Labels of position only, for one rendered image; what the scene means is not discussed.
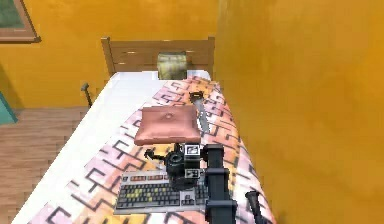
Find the wooden bed white mattress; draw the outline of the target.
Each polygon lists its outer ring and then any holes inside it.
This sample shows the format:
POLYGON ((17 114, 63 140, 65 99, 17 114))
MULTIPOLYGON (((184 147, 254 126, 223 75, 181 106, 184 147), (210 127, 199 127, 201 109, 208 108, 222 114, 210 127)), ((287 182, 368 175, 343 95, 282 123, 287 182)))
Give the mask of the wooden bed white mattress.
MULTIPOLYGON (((116 131, 127 120, 127 108, 120 100, 127 97, 137 105, 142 96, 149 92, 145 86, 147 82, 160 81, 157 70, 160 52, 185 52, 187 78, 199 76, 215 81, 215 40, 212 37, 205 40, 174 41, 113 41, 105 37, 101 43, 111 77, 56 159, 59 156, 69 157, 69 149, 77 143, 83 143, 85 139, 100 144, 106 134, 116 131)), ((54 167, 56 159, 12 222, 26 220, 30 215, 27 210, 31 203, 35 201, 41 204, 41 194, 52 189, 54 182, 49 170, 54 167)))

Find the olive beige pillow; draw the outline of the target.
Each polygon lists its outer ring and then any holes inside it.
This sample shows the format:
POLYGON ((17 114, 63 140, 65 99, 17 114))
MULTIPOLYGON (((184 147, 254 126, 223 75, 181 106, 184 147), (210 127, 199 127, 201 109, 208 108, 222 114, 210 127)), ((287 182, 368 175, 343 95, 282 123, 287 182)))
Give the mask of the olive beige pillow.
POLYGON ((157 57, 160 80, 183 80, 187 78, 187 56, 185 52, 160 52, 157 57))

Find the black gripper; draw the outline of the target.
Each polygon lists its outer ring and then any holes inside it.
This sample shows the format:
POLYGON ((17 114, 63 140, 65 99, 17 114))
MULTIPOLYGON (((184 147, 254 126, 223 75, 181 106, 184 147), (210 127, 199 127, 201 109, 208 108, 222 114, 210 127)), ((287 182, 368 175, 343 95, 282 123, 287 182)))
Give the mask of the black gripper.
POLYGON ((181 150, 181 145, 179 143, 175 143, 174 149, 170 151, 167 155, 158 154, 155 148, 148 150, 149 151, 146 151, 144 153, 144 157, 150 158, 152 160, 164 161, 170 186, 175 191, 183 190, 185 188, 185 169, 184 153, 181 150))

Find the pink square cushion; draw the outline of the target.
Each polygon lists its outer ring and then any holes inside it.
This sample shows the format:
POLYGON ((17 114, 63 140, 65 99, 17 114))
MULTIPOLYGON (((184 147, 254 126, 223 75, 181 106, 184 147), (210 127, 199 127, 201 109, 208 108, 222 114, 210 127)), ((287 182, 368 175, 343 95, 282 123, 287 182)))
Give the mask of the pink square cushion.
POLYGON ((193 105, 153 106, 142 109, 134 138, 138 146, 170 143, 199 143, 197 112, 193 105))

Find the orange pink patterned blanket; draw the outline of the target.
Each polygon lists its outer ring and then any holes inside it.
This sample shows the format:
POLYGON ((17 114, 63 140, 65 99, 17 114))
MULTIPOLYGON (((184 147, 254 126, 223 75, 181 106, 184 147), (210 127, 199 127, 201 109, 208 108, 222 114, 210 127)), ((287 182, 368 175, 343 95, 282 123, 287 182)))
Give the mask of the orange pink patterned blanket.
POLYGON ((252 224, 245 193, 262 187, 250 156, 241 140, 220 85, 199 76, 185 80, 149 81, 149 92, 137 105, 127 97, 120 101, 127 108, 127 120, 114 132, 106 134, 100 144, 85 139, 69 149, 69 157, 59 156, 49 170, 54 182, 50 191, 41 194, 42 203, 33 201, 24 221, 12 224, 208 224, 202 211, 114 215, 121 175, 125 171, 153 170, 144 160, 144 149, 134 144, 144 106, 180 106, 189 102, 192 91, 204 92, 210 132, 203 143, 224 146, 224 165, 230 170, 229 189, 238 202, 236 224, 252 224))

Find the black ribbed stick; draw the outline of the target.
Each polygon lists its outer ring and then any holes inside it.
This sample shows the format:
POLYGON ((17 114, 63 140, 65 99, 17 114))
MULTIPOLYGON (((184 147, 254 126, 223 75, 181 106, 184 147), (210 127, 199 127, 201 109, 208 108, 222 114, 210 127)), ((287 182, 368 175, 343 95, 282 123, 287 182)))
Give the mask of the black ribbed stick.
POLYGON ((258 191, 249 191, 245 194, 245 197, 248 200, 249 207, 254 216, 255 224, 272 224, 266 217, 264 217, 260 210, 260 203, 258 196, 260 193, 258 191))

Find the grey computer keyboard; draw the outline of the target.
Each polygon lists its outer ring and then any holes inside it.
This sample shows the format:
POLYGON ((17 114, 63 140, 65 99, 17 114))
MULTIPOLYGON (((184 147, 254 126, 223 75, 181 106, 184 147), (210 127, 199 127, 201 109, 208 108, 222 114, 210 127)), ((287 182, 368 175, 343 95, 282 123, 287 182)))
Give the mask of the grey computer keyboard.
POLYGON ((114 214, 199 211, 205 209, 207 199, 203 178, 193 188, 175 191, 164 171, 124 172, 114 214))

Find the teal cabinet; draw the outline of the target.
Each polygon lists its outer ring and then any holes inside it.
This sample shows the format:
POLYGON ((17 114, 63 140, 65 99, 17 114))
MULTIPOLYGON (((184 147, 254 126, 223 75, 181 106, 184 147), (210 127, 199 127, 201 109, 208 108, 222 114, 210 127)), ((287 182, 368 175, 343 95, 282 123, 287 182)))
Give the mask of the teal cabinet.
POLYGON ((17 121, 16 115, 0 91, 0 125, 16 123, 17 121))

